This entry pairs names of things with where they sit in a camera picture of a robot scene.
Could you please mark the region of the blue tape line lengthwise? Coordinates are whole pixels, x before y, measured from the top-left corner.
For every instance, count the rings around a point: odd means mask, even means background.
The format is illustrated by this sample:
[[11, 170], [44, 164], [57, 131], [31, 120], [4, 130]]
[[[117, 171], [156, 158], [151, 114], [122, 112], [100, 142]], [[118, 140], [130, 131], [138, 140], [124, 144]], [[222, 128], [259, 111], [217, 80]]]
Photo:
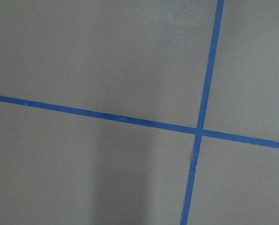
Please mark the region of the blue tape line lengthwise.
[[180, 219], [181, 225], [188, 224], [188, 218], [189, 218], [189, 214], [190, 214], [191, 200], [192, 200], [195, 175], [196, 175], [196, 167], [198, 164], [198, 157], [199, 157], [199, 151], [200, 151], [200, 146], [201, 146], [201, 141], [202, 141], [202, 134], [203, 134], [204, 125], [205, 125], [206, 111], [207, 111], [207, 106], [208, 106], [209, 93], [210, 93], [210, 87], [211, 87], [212, 76], [213, 76], [213, 69], [214, 69], [214, 64], [215, 64], [215, 59], [216, 59], [216, 52], [217, 52], [219, 35], [220, 35], [220, 27], [221, 27], [222, 15], [223, 15], [224, 3], [225, 3], [224, 0], [219, 0], [219, 1], [217, 1], [217, 4], [216, 4], [216, 11], [215, 11], [213, 30], [212, 30], [212, 38], [211, 38], [210, 49], [209, 49], [209, 54], [208, 54], [206, 73], [205, 73], [203, 90], [202, 90], [201, 101], [200, 101], [200, 108], [199, 108], [199, 112], [198, 112], [196, 132], [195, 132], [193, 148], [192, 148], [192, 159], [191, 159], [191, 163], [190, 163], [190, 167], [189, 167], [187, 185], [186, 185], [186, 190], [185, 190], [185, 195], [184, 195], [183, 210], [182, 210], [181, 219]]

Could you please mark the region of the blue tape line crosswise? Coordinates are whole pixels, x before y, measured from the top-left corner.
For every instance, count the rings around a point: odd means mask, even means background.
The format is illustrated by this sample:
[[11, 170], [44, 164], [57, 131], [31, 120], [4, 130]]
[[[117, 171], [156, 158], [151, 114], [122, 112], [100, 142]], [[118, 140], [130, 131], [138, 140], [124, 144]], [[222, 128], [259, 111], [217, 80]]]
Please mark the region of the blue tape line crosswise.
[[133, 124], [133, 125], [150, 127], [150, 128], [169, 130], [169, 131], [174, 131], [179, 133], [191, 134], [195, 136], [194, 147], [196, 149], [200, 147], [203, 137], [210, 137], [215, 139], [279, 149], [279, 142], [277, 141], [248, 137], [243, 135], [234, 135], [234, 134], [228, 134], [228, 133], [223, 133], [218, 131], [211, 131], [206, 129], [193, 128], [193, 127], [187, 127], [187, 126], [152, 121], [152, 120], [144, 120], [144, 119], [138, 119], [138, 118], [127, 117], [122, 115], [103, 113], [103, 112], [95, 112], [95, 111], [79, 109], [79, 108], [74, 108], [69, 106], [55, 105], [55, 104], [49, 104], [49, 103], [14, 98], [14, 97], [6, 97], [1, 95], [0, 95], [0, 102], [45, 109], [45, 110], [56, 111], [56, 112], [62, 112], [62, 113], [68, 113], [68, 114], [74, 114], [74, 115], [80, 115], [80, 116], [86, 116], [86, 117], [103, 119], [103, 120], [111, 120], [115, 122]]

